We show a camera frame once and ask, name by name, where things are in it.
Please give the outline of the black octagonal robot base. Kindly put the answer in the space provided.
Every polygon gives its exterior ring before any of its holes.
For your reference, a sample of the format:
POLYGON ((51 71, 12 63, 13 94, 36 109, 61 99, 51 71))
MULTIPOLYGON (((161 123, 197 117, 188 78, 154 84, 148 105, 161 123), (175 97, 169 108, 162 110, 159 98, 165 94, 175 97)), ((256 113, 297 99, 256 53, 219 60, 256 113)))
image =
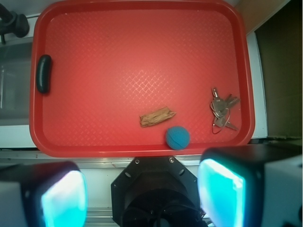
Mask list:
POLYGON ((174 157, 136 157, 111 183, 120 227, 205 227, 197 177, 174 157))

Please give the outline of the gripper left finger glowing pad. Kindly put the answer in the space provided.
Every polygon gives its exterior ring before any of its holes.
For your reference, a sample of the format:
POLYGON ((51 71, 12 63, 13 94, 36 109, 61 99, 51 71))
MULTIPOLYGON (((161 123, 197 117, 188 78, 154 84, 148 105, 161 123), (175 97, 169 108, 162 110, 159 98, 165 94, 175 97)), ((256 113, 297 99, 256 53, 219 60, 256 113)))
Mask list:
POLYGON ((71 161, 0 169, 2 227, 82 227, 87 209, 86 178, 71 161))

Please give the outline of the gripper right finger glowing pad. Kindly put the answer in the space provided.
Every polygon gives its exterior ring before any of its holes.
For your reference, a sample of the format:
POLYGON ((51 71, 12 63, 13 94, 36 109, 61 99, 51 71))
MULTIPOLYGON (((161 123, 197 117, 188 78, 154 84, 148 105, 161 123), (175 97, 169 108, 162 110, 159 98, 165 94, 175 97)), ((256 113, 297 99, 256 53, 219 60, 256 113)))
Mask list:
POLYGON ((300 227, 303 148, 250 144, 209 148, 197 171, 200 207, 217 227, 300 227))

